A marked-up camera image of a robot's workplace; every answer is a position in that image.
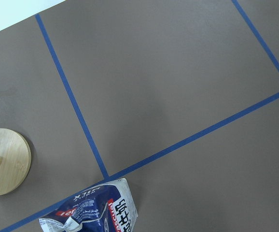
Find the package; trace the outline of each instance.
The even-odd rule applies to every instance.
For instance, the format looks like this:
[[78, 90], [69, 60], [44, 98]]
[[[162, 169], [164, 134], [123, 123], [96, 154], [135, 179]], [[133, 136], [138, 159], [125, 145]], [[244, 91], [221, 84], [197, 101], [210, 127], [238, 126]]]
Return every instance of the package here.
[[138, 214], [126, 179], [83, 190], [39, 219], [44, 232], [132, 232]]

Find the wooden object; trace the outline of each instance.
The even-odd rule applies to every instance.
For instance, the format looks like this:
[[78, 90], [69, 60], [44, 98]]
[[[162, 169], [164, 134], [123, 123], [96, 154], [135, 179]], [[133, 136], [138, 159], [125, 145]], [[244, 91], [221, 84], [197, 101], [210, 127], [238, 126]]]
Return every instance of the wooden object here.
[[24, 137], [13, 130], [0, 129], [0, 195], [24, 181], [30, 164], [31, 152]]

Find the blue tape line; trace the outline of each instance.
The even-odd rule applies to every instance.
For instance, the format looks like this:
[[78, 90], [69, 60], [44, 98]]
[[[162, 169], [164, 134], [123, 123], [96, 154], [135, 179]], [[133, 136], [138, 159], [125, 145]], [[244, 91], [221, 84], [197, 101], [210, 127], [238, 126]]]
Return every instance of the blue tape line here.
[[81, 126], [83, 128], [85, 136], [86, 136], [86, 138], [87, 138], [87, 140], [88, 140], [88, 142], [90, 144], [90, 147], [92, 149], [92, 152], [93, 152], [93, 154], [94, 154], [94, 156], [95, 156], [95, 158], [97, 160], [97, 163], [98, 163], [99, 168], [100, 168], [100, 170], [102, 172], [102, 175], [106, 179], [106, 178], [109, 177], [109, 175], [108, 175], [107, 170], [105, 168], [105, 165], [104, 165], [104, 163], [102, 161], [102, 158], [101, 158], [101, 156], [99, 154], [97, 146], [96, 146], [96, 144], [95, 144], [95, 142], [94, 142], [94, 140], [93, 140], [93, 138], [91, 136], [91, 133], [90, 133], [90, 131], [88, 129], [88, 126], [87, 126], [87, 124], [86, 124], [86, 122], [84, 120], [82, 112], [81, 112], [81, 110], [80, 110], [80, 108], [79, 108], [79, 106], [77, 104], [77, 101], [76, 101], [76, 99], [74, 97], [74, 94], [73, 94], [73, 92], [71, 90], [71, 87], [69, 85], [69, 82], [68, 82], [68, 80], [67, 80], [67, 78], [66, 78], [66, 76], [65, 76], [65, 74], [63, 72], [63, 69], [62, 69], [61, 64], [59, 62], [59, 59], [58, 59], [58, 57], [56, 55], [54, 47], [53, 47], [53, 45], [52, 45], [52, 43], [51, 43], [51, 41], [49, 39], [49, 36], [48, 36], [47, 31], [45, 29], [45, 26], [44, 26], [44, 24], [42, 22], [41, 16], [39, 14], [37, 14], [37, 15], [35, 15], [35, 18], [36, 18], [36, 20], [37, 20], [37, 22], [39, 24], [40, 30], [41, 30], [41, 32], [43, 34], [43, 37], [45, 39], [46, 45], [48, 47], [48, 50], [49, 50], [49, 52], [52, 55], [52, 58], [54, 60], [54, 63], [55, 63], [56, 68], [58, 70], [58, 73], [59, 73], [60, 78], [62, 80], [62, 83], [63, 83], [63, 85], [64, 85], [64, 87], [65, 87], [65, 89], [66, 89], [66, 91], [68, 93], [69, 99], [70, 99], [70, 101], [72, 103], [72, 106], [74, 108], [76, 116], [78, 117], [78, 120], [79, 120], [79, 122], [80, 122], [80, 124], [81, 124]]
[[249, 19], [249, 17], [245, 13], [245, 11], [242, 9], [242, 7], [238, 3], [238, 1], [237, 0], [232, 0], [232, 3], [235, 5], [235, 7], [239, 11], [239, 13], [243, 17], [243, 19], [246, 21], [249, 28], [251, 29], [251, 31], [253, 32], [253, 34], [257, 38], [257, 40], [260, 42], [262, 48], [266, 51], [266, 53], [269, 56], [271, 62], [273, 62], [274, 66], [276, 67], [276, 69], [279, 72], [279, 62], [276, 59], [276, 57], [274, 56], [274, 54], [272, 53], [272, 51], [269, 49], [268, 45], [266, 44], [266, 42], [264, 41], [264, 39], [262, 38], [262, 36], [258, 32], [258, 30], [255, 28], [255, 26], [253, 25], [253, 23], [251, 22], [251, 20]]
[[[202, 130], [202, 131], [184, 139], [184, 140], [181, 140], [180, 142], [178, 142], [178, 143], [176, 143], [172, 146], [169, 146], [168, 148], [166, 148], [166, 149], [164, 149], [164, 150], [162, 150], [158, 153], [155, 153], [154, 155], [149, 156], [148, 158], [146, 158], [146, 159], [144, 159], [144, 160], [142, 160], [138, 163], [135, 163], [135, 164], [131, 165], [130, 167], [123, 169], [120, 172], [117, 172], [116, 174], [109, 176], [106, 180], [102, 180], [102, 181], [94, 184], [93, 186], [104, 183], [104, 182], [108, 182], [108, 181], [111, 181], [111, 180], [115, 180], [115, 179], [118, 179], [118, 178], [120, 178], [120, 177], [122, 177], [126, 174], [129, 174], [130, 172], [132, 172], [132, 171], [134, 171], [138, 168], [141, 168], [141, 167], [145, 166], [146, 164], [151, 163], [152, 161], [154, 161], [158, 158], [161, 158], [161, 157], [165, 156], [166, 154], [168, 154], [168, 153], [170, 153], [174, 150], [177, 150], [178, 148], [180, 148], [182, 146], [185, 146], [185, 145], [191, 143], [192, 141], [197, 140], [197, 139], [203, 137], [204, 135], [207, 135], [207, 134], [217, 130], [218, 128], [221, 128], [221, 127], [223, 127], [223, 126], [225, 126], [225, 125], [227, 125], [227, 124], [229, 124], [229, 123], [231, 123], [231, 122], [233, 122], [233, 121], [235, 121], [235, 120], [237, 120], [237, 119], [239, 119], [239, 118], [241, 118], [241, 117], [243, 117], [243, 116], [245, 116], [245, 115], [247, 115], [247, 114], [249, 114], [249, 113], [251, 113], [251, 112], [253, 112], [253, 111], [255, 111], [255, 110], [257, 110], [257, 109], [259, 109], [259, 108], [261, 108], [261, 107], [263, 107], [263, 106], [265, 106], [265, 105], [267, 105], [267, 104], [269, 104], [273, 101], [275, 101], [275, 100], [277, 100], [277, 99], [279, 99], [279, 93], [276, 93], [273, 96], [271, 96], [269, 98], [266, 98], [263, 101], [260, 101], [259, 103], [256, 103], [256, 104], [248, 107], [247, 109], [244, 109], [244, 110], [242, 110], [242, 111], [240, 111], [240, 112], [238, 112], [238, 113], [236, 113], [236, 114], [234, 114], [234, 115], [232, 115], [232, 116], [230, 116], [230, 117], [228, 117], [228, 118], [226, 118], [226, 119], [224, 119], [224, 120], [222, 120], [222, 121], [220, 121], [220, 122], [218, 122], [218, 123], [216, 123], [216, 124], [214, 124], [214, 125], [212, 125], [208, 128], [206, 128], [206, 129], [204, 129], [204, 130]], [[79, 192], [73, 194], [72, 196], [70, 196], [70, 197], [68, 197], [64, 200], [59, 201], [58, 203], [55, 203], [55, 204], [53, 204], [53, 205], [51, 205], [51, 206], [49, 206], [49, 207], [47, 207], [43, 210], [31, 215], [31, 216], [13, 224], [13, 225], [1, 230], [0, 232], [13, 231], [13, 230], [31, 222], [31, 221], [33, 221], [35, 219], [40, 218], [40, 217], [52, 212], [53, 210], [57, 209], [65, 200], [76, 196], [80, 192], [82, 192], [82, 191], [79, 191]]]
[[237, 119], [239, 119], [239, 118], [241, 118], [241, 117], [243, 117], [243, 116], [245, 116], [245, 115], [247, 115], [247, 114], [249, 114], [253, 111], [255, 111], [255, 110], [257, 110], [257, 109], [259, 109], [259, 108], [261, 108], [262, 106], [265, 106], [265, 105], [275, 101], [278, 98], [279, 98], [279, 93], [276, 93], [273, 96], [271, 96], [269, 98], [266, 98], [265, 100], [260, 101], [259, 103], [256, 103], [256, 104], [248, 107], [247, 109], [244, 109], [244, 110], [242, 110], [242, 111], [240, 111], [240, 112], [238, 112], [238, 113], [236, 113], [236, 114], [234, 114], [234, 115], [232, 115], [232, 116], [230, 116], [230, 117], [228, 117], [228, 118], [226, 118], [226, 119], [224, 119], [224, 120], [222, 120], [222, 121], [220, 121], [220, 122], [218, 122], [218, 123], [216, 123], [216, 124], [214, 124], [214, 125], [212, 125], [208, 128], [206, 128], [204, 130], [201, 130], [200, 132], [198, 132], [198, 133], [196, 133], [196, 134], [194, 134], [194, 135], [192, 135], [192, 136], [190, 136], [190, 137], [188, 137], [184, 140], [181, 140], [178, 143], [175, 143], [172, 146], [169, 146], [168, 148], [165, 148], [162, 151], [159, 151], [159, 152], [155, 153], [152, 156], [149, 156], [148, 158], [146, 158], [146, 159], [144, 159], [144, 160], [142, 160], [138, 163], [133, 164], [132, 166], [130, 166], [126, 169], [123, 169], [122, 171], [112, 175], [111, 178], [117, 179], [121, 176], [124, 176], [124, 175], [126, 175], [126, 174], [128, 174], [128, 173], [130, 173], [130, 172], [132, 172], [132, 171], [134, 171], [134, 170], [136, 170], [136, 169], [138, 169], [138, 168], [140, 168], [140, 167], [158, 159], [158, 158], [161, 158], [162, 156], [167, 155], [168, 153], [170, 153], [172, 151], [177, 150], [178, 148], [181, 148], [182, 146], [185, 146], [185, 145], [193, 142], [194, 140], [197, 140], [197, 139], [199, 139], [199, 138], [201, 138], [201, 137], [203, 137], [203, 136], [205, 136], [205, 135], [207, 135], [207, 134], [209, 134], [209, 133], [211, 133], [211, 132], [213, 132], [213, 131], [215, 131], [215, 130], [217, 130], [217, 129], [219, 129], [219, 128], [221, 128], [221, 127], [223, 127], [223, 126], [225, 126], [225, 125], [227, 125], [227, 124], [229, 124], [229, 123], [231, 123], [231, 122], [233, 122], [233, 121], [235, 121], [235, 120], [237, 120]]

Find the red label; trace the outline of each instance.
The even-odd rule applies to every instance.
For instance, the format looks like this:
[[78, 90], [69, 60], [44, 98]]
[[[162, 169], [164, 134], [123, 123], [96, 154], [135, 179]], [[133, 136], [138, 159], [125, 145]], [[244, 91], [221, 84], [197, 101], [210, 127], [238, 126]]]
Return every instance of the red label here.
[[56, 213], [56, 215], [60, 216], [60, 217], [70, 217], [72, 216], [72, 214], [74, 213], [76, 208], [73, 208], [73, 209], [69, 209], [67, 211], [58, 211]]
[[117, 220], [117, 217], [116, 217], [116, 214], [115, 214], [114, 206], [113, 206], [114, 200], [109, 199], [107, 201], [107, 203], [109, 204], [109, 211], [111, 213], [112, 224], [115, 227], [116, 232], [121, 232], [121, 229], [119, 227], [119, 223], [118, 223], [118, 220]]

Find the gray surface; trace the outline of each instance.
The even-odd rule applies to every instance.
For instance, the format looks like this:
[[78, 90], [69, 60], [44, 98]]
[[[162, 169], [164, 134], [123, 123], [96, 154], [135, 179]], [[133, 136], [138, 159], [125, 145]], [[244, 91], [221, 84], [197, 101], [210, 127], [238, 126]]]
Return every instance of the gray surface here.
[[[279, 30], [259, 1], [242, 6]], [[231, 1], [69, 0], [41, 16], [109, 174], [279, 92]], [[279, 59], [279, 33], [263, 37]], [[102, 179], [33, 17], [0, 32], [0, 127], [33, 143], [0, 229]], [[279, 100], [126, 178], [135, 232], [279, 231]]]

